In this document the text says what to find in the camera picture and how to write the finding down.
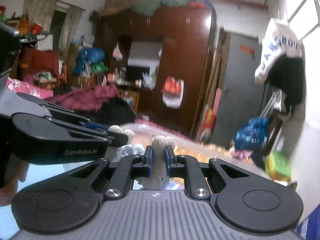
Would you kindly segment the white black hanging jacket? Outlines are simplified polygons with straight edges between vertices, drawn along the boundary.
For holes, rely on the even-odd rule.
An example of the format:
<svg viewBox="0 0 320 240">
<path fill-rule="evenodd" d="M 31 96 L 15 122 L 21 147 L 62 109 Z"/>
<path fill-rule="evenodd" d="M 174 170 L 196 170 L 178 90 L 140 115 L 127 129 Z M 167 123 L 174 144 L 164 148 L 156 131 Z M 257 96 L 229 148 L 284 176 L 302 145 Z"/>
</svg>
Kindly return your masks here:
<svg viewBox="0 0 320 240">
<path fill-rule="evenodd" d="M 271 18 L 262 40 L 260 64 L 254 78 L 258 84 L 269 83 L 285 95 L 285 113 L 294 111 L 305 96 L 303 45 L 289 24 Z"/>
</svg>

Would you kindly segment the green yellow box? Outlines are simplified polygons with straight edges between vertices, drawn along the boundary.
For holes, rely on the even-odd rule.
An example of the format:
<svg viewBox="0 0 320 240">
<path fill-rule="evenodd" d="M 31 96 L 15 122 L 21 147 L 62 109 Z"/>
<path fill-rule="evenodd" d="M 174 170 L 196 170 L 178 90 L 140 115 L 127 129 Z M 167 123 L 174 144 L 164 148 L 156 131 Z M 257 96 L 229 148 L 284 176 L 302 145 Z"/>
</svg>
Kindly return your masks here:
<svg viewBox="0 0 320 240">
<path fill-rule="evenodd" d="M 287 156 L 272 151 L 266 159 L 265 171 L 272 180 L 291 181 L 291 167 Z"/>
</svg>

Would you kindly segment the blue plastic bag by door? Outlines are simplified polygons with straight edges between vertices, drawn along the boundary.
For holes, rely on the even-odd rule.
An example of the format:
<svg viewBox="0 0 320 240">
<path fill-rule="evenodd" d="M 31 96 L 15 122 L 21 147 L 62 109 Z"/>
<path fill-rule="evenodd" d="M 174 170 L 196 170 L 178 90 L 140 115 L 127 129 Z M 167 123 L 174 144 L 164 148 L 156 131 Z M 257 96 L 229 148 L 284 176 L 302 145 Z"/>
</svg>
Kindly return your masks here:
<svg viewBox="0 0 320 240">
<path fill-rule="evenodd" d="M 236 150 L 260 150 L 267 138 L 268 118 L 256 117 L 237 131 L 234 146 Z"/>
</svg>

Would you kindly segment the translucent white plastic basket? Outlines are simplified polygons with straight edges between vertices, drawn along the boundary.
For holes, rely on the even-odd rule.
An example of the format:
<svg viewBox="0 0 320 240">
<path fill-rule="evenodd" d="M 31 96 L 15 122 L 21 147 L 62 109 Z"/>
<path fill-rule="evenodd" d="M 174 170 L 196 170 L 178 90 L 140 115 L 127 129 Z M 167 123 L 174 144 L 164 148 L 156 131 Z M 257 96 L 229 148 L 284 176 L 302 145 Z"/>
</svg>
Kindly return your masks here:
<svg viewBox="0 0 320 240">
<path fill-rule="evenodd" d="M 151 146 L 153 149 L 151 175 L 148 178 L 137 179 L 138 184 L 147 190 L 175 190 L 181 189 L 184 185 L 182 179 L 170 179 L 167 176 L 164 160 L 164 150 L 167 146 L 172 147 L 175 155 L 189 155 L 196 158 L 200 163 L 207 163 L 209 159 L 219 158 L 244 170 L 269 178 L 265 171 L 253 164 L 252 158 L 235 158 L 228 150 L 220 146 L 204 146 L 163 128 L 147 124 L 129 123 L 121 125 L 121 129 L 128 136 L 129 144 L 132 145 L 136 153 L 140 154 L 142 150 L 146 150 L 147 146 Z"/>
</svg>

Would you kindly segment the blue bags pile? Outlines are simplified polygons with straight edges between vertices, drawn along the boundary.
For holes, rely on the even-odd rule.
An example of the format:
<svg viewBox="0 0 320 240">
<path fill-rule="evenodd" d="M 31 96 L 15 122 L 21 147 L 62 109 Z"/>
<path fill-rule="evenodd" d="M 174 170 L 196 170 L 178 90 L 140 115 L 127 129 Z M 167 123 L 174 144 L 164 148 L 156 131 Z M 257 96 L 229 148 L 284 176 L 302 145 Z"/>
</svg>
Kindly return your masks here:
<svg viewBox="0 0 320 240">
<path fill-rule="evenodd" d="M 105 53 L 100 48 L 83 47 L 76 58 L 76 65 L 73 69 L 74 75 L 85 75 L 107 72 L 104 65 Z"/>
</svg>

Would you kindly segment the dark red wooden wardrobe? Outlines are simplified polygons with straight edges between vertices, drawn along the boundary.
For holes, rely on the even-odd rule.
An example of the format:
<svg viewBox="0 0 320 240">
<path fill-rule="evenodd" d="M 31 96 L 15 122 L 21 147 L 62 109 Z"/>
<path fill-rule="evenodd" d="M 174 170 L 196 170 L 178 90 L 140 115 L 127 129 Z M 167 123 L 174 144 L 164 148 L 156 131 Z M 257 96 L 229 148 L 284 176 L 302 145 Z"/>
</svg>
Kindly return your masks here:
<svg viewBox="0 0 320 240">
<path fill-rule="evenodd" d="M 191 137 L 199 117 L 207 52 L 212 48 L 215 28 L 214 13 L 207 8 L 160 7 L 151 17 L 126 9 L 100 18 L 94 45 L 104 51 L 104 64 L 113 71 L 127 64 L 133 41 L 162 42 L 156 86 L 146 94 L 141 112 L 152 122 Z M 184 82 L 178 109 L 167 107 L 162 99 L 169 76 Z"/>
</svg>

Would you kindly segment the light blue folding table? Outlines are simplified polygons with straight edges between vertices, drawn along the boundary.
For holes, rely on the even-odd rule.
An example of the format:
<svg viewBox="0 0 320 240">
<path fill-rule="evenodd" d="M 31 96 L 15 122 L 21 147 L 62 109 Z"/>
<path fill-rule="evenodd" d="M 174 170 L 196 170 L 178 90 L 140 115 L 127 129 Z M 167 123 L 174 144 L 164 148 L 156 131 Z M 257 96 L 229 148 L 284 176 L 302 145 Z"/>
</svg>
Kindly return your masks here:
<svg viewBox="0 0 320 240">
<path fill-rule="evenodd" d="M 1 188 L 1 239 L 11 239 L 19 232 L 11 211 L 11 202 L 17 192 L 29 185 L 52 178 L 87 163 L 88 161 L 57 165 L 30 164 L 28 170 L 22 169 L 23 174 L 25 174 L 24 181 L 20 181 L 15 176 L 6 187 Z"/>
</svg>

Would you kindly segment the orange white hanging bag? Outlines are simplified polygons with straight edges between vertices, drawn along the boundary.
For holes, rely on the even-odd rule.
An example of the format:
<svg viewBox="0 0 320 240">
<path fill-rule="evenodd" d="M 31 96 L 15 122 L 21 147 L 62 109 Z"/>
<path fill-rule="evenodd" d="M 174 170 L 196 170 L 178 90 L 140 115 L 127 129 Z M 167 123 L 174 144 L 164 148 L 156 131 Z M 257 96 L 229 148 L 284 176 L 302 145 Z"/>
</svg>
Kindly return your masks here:
<svg viewBox="0 0 320 240">
<path fill-rule="evenodd" d="M 162 100 L 165 106 L 172 109 L 179 109 L 183 100 L 184 81 L 167 77 L 162 88 Z"/>
</svg>

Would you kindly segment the grey door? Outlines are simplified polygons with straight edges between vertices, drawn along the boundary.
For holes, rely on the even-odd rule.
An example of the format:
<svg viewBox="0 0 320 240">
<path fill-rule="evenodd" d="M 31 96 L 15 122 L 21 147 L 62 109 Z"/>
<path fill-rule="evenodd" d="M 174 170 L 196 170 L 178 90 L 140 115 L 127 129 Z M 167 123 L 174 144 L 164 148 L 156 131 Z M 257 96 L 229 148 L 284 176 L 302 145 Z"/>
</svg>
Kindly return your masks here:
<svg viewBox="0 0 320 240">
<path fill-rule="evenodd" d="M 221 97 L 209 142 L 227 148 L 237 131 L 263 108 L 265 86 L 255 83 L 262 45 L 250 37 L 226 33 L 218 87 Z"/>
</svg>

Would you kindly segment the magenta plaid blanket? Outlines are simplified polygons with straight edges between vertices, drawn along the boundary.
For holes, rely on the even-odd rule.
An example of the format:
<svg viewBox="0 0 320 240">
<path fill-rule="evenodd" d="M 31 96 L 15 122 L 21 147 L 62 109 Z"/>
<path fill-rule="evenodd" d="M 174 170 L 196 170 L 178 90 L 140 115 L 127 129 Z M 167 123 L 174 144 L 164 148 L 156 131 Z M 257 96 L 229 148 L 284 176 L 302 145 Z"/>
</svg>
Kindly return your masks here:
<svg viewBox="0 0 320 240">
<path fill-rule="evenodd" d="M 71 111 L 99 111 L 103 103 L 119 96 L 114 84 L 75 89 L 62 95 L 45 98 L 46 101 Z"/>
</svg>

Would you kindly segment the red yellow leaning bag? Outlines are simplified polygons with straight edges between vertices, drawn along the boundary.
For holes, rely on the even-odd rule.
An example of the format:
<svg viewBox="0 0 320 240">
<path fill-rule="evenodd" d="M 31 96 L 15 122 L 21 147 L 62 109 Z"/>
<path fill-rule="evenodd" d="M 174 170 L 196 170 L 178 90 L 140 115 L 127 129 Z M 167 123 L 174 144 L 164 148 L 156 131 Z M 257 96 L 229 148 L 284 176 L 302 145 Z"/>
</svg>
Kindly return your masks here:
<svg viewBox="0 0 320 240">
<path fill-rule="evenodd" d="M 212 130 L 215 125 L 216 115 L 213 109 L 205 105 L 200 121 L 199 129 L 196 135 L 196 141 L 207 143 L 212 136 Z"/>
</svg>

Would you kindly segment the white plush bunny toy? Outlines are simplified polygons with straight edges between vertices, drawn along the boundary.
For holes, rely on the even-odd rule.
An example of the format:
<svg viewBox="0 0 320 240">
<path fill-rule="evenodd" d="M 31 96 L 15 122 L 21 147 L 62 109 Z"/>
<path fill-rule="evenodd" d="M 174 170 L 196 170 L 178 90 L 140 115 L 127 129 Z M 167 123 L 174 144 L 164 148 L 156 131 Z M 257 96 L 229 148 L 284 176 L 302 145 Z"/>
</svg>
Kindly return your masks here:
<svg viewBox="0 0 320 240">
<path fill-rule="evenodd" d="M 113 125 L 109 128 L 110 132 L 127 135 L 128 143 L 117 149 L 113 158 L 114 163 L 118 163 L 129 155 L 141 155 L 151 170 L 146 177 L 135 179 L 133 188 L 135 190 L 181 190 L 183 186 L 167 176 L 165 167 L 165 149 L 170 146 L 175 149 L 175 142 L 172 137 L 154 135 L 151 137 L 151 144 L 147 145 L 146 136 L 139 136 L 131 129 L 122 129 L 120 126 Z"/>
</svg>

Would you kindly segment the blue woven shopping bag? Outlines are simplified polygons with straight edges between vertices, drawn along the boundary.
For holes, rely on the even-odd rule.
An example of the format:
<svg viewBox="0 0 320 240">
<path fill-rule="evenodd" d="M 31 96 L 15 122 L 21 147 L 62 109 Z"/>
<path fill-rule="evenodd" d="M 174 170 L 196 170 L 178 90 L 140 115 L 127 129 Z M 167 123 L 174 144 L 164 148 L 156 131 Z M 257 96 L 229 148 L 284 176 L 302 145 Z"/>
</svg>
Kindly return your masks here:
<svg viewBox="0 0 320 240">
<path fill-rule="evenodd" d="M 320 240 L 320 206 L 297 226 L 296 232 L 302 239 Z"/>
</svg>

